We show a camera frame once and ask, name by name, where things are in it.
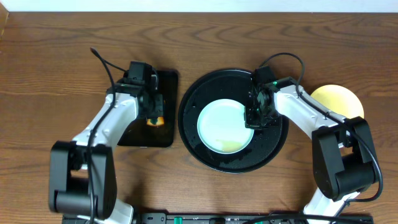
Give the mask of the black rectangular tray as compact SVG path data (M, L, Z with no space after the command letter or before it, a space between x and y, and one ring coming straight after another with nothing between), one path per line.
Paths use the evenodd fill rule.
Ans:
M178 72L159 70L158 92L164 97L164 121L160 127L147 125L147 119L136 118L126 128L118 144L137 147L169 147L174 141Z

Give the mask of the green plate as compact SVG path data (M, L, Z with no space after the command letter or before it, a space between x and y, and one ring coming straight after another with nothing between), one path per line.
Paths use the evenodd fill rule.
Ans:
M230 99L207 104L197 120L202 143L218 154L242 151L252 140L254 130L245 127L244 105Z

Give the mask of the black round tray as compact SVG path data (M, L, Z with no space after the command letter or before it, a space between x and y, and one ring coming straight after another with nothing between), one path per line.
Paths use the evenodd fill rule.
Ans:
M248 146L234 154L216 153L200 140L197 121L207 104L220 99L245 104L251 90L250 71L224 69L199 78L184 94L178 110L180 137L189 153L202 164L220 172L250 172L269 163L282 149L289 130L285 116L265 129L255 130Z

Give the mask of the yellow plate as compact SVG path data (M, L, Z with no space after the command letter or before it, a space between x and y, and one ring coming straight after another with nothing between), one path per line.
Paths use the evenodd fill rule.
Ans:
M339 85L324 85L311 95L319 103L347 118L364 118L363 105L359 98L349 89Z

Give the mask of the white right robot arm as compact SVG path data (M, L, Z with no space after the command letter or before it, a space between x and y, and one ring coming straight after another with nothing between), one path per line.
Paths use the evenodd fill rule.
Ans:
M313 175L317 190L302 212L301 223L350 223L340 216L358 195L373 184L377 199L383 188L367 121L347 118L313 99L293 78L254 80L245 122L262 129L277 118L295 123L312 141Z

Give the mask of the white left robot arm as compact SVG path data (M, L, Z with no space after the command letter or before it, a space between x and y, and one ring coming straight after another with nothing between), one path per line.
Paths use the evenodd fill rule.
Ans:
M89 222L110 218L118 202L113 151L133 121L162 116L163 108L158 91L127 84L109 88L91 123L51 148L49 209Z

